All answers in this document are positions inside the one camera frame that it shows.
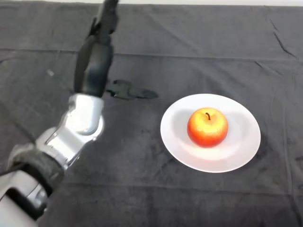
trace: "black cable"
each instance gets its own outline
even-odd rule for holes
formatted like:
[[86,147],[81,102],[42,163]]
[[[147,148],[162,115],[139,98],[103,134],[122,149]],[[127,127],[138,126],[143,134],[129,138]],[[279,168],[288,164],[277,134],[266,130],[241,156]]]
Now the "black cable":
[[12,167],[9,170],[6,170],[4,172],[0,172],[0,176],[4,176],[6,174],[10,174],[12,172],[18,171],[18,170],[22,169],[24,166],[25,166],[25,163],[18,164],[16,166]]

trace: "apple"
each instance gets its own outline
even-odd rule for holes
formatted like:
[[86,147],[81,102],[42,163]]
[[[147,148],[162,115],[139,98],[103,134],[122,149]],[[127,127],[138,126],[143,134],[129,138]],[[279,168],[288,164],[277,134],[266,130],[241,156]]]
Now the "apple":
[[228,121],[223,113],[214,108],[202,108],[189,118],[187,133],[189,138],[201,147],[213,147],[227,136]]

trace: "dark fabric surface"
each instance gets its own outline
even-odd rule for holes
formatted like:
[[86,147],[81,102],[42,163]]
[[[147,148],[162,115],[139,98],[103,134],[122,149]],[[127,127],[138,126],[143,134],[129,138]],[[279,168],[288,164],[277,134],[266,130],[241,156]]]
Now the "dark fabric surface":
[[[0,163],[57,125],[97,5],[0,3]],[[121,5],[111,79],[156,100],[104,95],[106,130],[50,200],[41,227],[301,227],[303,8]],[[261,129],[244,167],[209,174],[165,149],[178,99],[232,98]]]

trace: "white wall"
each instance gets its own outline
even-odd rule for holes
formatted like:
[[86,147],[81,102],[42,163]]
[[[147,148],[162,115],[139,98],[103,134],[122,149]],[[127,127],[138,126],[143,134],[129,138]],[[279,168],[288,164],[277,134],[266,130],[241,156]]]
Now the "white wall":
[[[47,0],[100,3],[103,0]],[[122,4],[303,6],[303,0],[120,0]]]

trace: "table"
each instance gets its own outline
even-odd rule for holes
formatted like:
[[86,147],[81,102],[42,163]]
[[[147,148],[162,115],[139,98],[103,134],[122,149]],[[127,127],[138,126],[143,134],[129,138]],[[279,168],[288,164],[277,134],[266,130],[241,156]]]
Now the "table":
[[[58,124],[94,4],[0,2],[0,163]],[[104,95],[106,130],[69,169],[41,227],[301,227],[303,8],[120,5],[111,79],[155,100]],[[176,100],[236,100],[257,155],[222,174],[175,160],[160,121]]]

